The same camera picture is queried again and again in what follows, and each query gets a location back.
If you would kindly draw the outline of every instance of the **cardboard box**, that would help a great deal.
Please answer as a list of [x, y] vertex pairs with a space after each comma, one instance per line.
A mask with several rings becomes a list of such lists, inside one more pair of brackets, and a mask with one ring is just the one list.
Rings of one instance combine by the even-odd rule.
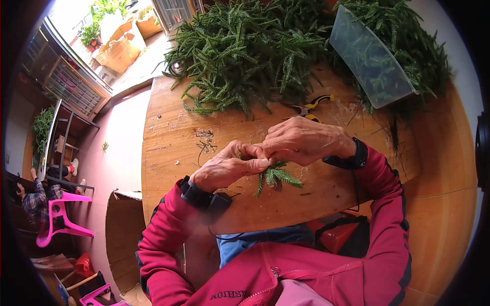
[[139, 11], [135, 18], [136, 26], [140, 30], [143, 39], [162, 31], [161, 25], [155, 25], [155, 20], [157, 20], [157, 18], [153, 12], [153, 5], [147, 6]]
[[141, 232], [146, 228], [141, 192], [115, 190], [109, 196], [107, 205], [107, 259], [114, 282], [124, 296], [140, 282], [135, 252]]
[[117, 73], [124, 73], [146, 48], [145, 40], [134, 21], [119, 26], [109, 41], [95, 50], [92, 57]]

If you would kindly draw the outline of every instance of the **hand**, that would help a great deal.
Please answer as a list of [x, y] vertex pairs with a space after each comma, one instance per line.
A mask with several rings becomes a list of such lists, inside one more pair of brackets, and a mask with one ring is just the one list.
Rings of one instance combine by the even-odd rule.
[[37, 171], [34, 168], [31, 168], [31, 176], [33, 180], [37, 179]]
[[269, 161], [256, 159], [262, 156], [262, 148], [234, 140], [189, 179], [199, 189], [214, 192], [216, 189], [228, 187], [243, 176], [258, 174], [269, 166]]
[[320, 158], [337, 155], [345, 159], [356, 154], [354, 140], [342, 127], [293, 117], [271, 127], [260, 145], [269, 163], [294, 162], [307, 166]]

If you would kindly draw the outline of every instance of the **red jacket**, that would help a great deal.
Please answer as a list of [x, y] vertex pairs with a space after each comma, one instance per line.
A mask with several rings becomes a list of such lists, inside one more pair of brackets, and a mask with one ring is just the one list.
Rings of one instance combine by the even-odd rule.
[[268, 305], [281, 290], [276, 290], [279, 277], [304, 282], [333, 305], [399, 304], [412, 276], [403, 186], [385, 156], [372, 148], [366, 165], [354, 173], [375, 200], [364, 259], [294, 244], [258, 243], [195, 291], [175, 253], [193, 232], [199, 213], [182, 200], [175, 185], [155, 208], [138, 243], [143, 291], [154, 306]]

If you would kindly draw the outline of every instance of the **clear plastic tub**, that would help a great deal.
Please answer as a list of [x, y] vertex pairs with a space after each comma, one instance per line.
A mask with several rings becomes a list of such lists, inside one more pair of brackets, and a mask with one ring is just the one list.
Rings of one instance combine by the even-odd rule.
[[405, 71], [381, 40], [348, 9], [340, 5], [330, 44], [339, 53], [374, 108], [418, 94]]

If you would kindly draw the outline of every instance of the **wall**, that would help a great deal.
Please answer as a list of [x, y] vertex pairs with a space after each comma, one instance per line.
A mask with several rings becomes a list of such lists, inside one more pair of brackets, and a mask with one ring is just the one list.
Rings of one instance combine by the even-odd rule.
[[[424, 20], [421, 22], [422, 28], [430, 34], [434, 34], [437, 30], [438, 43], [446, 43], [444, 49], [447, 53], [449, 65], [452, 68], [453, 83], [463, 103], [474, 144], [476, 125], [478, 123], [477, 116], [483, 111], [483, 102], [478, 76], [465, 43], [449, 16], [436, 0], [412, 0], [408, 2], [408, 5], [419, 13]], [[483, 193], [478, 188], [470, 243], [473, 240], [478, 220], [480, 219], [482, 200]]]
[[15, 90], [5, 133], [5, 170], [12, 174], [22, 174], [25, 140], [33, 113], [34, 105]]

